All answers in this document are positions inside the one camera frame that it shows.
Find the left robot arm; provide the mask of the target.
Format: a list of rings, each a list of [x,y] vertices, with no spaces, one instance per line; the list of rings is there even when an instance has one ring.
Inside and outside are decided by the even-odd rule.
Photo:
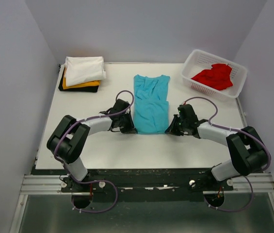
[[[117,99],[113,107],[98,116],[77,120],[66,115],[47,141],[47,149],[54,155],[55,160],[62,163],[65,170],[74,178],[73,187],[85,191],[89,186],[87,168],[84,166],[80,155],[88,136],[111,131],[119,128],[123,134],[135,134],[136,128],[130,113],[131,104],[122,99]]]

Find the cyan t shirt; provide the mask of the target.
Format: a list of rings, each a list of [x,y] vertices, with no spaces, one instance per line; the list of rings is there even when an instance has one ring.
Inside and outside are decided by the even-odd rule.
[[[139,134],[162,134],[169,126],[170,77],[134,76],[133,122]]]

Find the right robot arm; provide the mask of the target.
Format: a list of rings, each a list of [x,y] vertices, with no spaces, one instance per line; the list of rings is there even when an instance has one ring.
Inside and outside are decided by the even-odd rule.
[[[228,148],[230,160],[214,166],[204,179],[208,189],[216,190],[227,178],[247,176],[269,164],[270,155],[253,127],[232,129],[206,119],[199,120],[190,104],[180,105],[177,109],[178,114],[174,115],[166,134],[207,139]]]

